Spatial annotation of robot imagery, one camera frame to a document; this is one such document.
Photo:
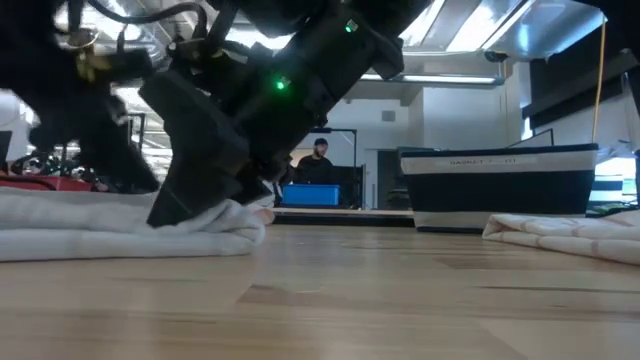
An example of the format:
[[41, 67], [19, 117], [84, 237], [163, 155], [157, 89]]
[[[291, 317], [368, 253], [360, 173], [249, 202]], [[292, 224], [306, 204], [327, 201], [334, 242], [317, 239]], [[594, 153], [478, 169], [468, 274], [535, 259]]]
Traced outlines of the black box beside person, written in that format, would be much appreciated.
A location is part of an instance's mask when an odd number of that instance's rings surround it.
[[339, 207], [345, 209], [361, 208], [364, 167], [334, 166], [332, 176], [334, 183], [340, 187]]

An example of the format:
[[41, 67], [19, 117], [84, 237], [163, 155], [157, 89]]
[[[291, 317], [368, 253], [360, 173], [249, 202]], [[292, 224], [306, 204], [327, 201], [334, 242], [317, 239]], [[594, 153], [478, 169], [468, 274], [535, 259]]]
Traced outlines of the person facing the table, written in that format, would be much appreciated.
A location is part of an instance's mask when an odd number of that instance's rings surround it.
[[329, 185], [333, 183], [333, 164], [326, 158], [329, 143], [325, 138], [317, 138], [313, 152], [298, 162], [294, 182], [298, 184]]

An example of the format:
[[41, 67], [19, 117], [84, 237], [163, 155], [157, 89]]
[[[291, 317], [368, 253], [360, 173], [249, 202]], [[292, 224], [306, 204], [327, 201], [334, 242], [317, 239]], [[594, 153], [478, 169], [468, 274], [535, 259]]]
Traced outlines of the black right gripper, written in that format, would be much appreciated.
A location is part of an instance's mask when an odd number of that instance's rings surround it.
[[226, 40], [236, 10], [211, 31], [170, 44], [174, 71], [144, 82], [172, 160], [147, 218], [154, 227], [191, 220], [234, 196], [273, 194], [263, 180], [286, 171], [291, 151], [369, 69], [384, 80], [404, 68], [400, 9], [314, 9], [291, 24], [247, 10], [256, 24], [291, 34], [277, 53]]

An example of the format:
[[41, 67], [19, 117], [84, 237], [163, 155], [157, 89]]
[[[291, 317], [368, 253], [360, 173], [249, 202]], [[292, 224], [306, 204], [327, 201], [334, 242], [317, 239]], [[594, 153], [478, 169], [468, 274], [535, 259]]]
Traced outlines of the long ceiling light bar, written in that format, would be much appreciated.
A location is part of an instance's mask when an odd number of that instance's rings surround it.
[[396, 83], [440, 83], [460, 85], [495, 85], [501, 84], [501, 78], [474, 76], [444, 76], [444, 75], [398, 75], [387, 79]]

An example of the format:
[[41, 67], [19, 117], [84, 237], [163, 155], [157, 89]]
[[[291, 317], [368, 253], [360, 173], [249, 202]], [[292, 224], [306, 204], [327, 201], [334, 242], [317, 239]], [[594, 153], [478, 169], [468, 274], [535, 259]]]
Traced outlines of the white towel red checks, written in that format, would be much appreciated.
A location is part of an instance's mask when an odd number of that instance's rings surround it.
[[640, 210], [601, 218], [495, 214], [482, 238], [640, 266]]

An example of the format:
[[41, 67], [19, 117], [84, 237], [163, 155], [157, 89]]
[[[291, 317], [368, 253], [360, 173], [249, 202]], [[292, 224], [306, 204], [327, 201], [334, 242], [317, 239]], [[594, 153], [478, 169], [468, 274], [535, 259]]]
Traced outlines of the red storage box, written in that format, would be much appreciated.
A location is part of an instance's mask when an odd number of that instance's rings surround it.
[[0, 187], [30, 191], [92, 192], [89, 183], [59, 176], [5, 176], [0, 175]]

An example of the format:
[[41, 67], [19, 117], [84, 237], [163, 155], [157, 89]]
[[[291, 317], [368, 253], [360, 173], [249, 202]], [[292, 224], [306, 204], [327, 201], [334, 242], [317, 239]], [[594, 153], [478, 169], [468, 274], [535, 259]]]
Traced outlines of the blue plastic bin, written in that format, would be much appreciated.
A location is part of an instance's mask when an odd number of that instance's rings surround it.
[[282, 202], [295, 206], [337, 206], [338, 185], [291, 184], [283, 188]]

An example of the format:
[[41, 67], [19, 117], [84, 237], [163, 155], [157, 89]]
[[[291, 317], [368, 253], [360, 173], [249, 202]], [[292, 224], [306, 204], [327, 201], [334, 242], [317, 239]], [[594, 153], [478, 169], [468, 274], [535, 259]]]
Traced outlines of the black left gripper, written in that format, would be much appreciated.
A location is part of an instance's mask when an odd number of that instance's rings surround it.
[[0, 49], [0, 88], [39, 117], [35, 145], [82, 140], [82, 160], [111, 183], [155, 192], [160, 183], [132, 144], [124, 103], [113, 83], [144, 78], [153, 64], [144, 50], [93, 54], [57, 46]]

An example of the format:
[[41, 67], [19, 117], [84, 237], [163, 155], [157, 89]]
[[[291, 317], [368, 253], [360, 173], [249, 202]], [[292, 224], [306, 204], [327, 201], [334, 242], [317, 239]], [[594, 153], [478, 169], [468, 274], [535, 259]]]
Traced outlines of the person in black shirt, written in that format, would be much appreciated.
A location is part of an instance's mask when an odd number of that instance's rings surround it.
[[314, 140], [325, 138], [329, 142], [328, 158], [334, 166], [359, 166], [356, 129], [314, 128], [310, 137]]

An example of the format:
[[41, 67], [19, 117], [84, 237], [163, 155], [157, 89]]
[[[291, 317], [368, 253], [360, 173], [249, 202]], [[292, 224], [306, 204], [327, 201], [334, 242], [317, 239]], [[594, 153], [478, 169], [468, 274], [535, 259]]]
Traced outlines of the dark monitor cabinet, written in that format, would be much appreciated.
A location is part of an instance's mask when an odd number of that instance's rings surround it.
[[398, 151], [378, 151], [378, 208], [408, 210], [410, 205], [406, 181], [400, 166]]

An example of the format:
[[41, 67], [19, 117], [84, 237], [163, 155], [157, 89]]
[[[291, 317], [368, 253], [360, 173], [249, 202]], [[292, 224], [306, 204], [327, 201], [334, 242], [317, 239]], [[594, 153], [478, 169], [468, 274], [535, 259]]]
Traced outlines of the white towel grey checks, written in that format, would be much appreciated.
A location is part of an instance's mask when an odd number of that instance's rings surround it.
[[260, 245], [272, 211], [227, 200], [152, 228], [153, 195], [0, 188], [0, 262], [236, 256]]

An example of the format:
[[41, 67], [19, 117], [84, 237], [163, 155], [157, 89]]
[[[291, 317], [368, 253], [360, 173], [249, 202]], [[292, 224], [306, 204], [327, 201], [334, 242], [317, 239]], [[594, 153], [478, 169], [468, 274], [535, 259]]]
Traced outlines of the navy fabric basket white stripe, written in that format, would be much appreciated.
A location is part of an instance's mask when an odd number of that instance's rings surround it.
[[400, 165], [420, 232], [480, 234], [494, 214], [585, 215], [596, 144], [405, 150]]

